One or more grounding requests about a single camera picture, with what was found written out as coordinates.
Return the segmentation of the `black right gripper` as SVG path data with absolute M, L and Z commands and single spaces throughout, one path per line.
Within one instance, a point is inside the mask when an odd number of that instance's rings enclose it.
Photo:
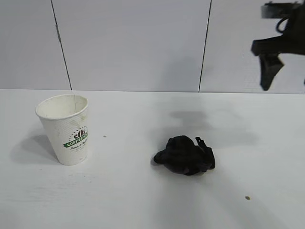
M 254 40 L 251 51 L 259 56 L 260 86 L 268 91 L 277 73 L 284 67 L 280 53 L 305 53 L 305 3 L 268 2 L 261 7 L 262 18 L 278 19 L 275 31 L 279 36 Z

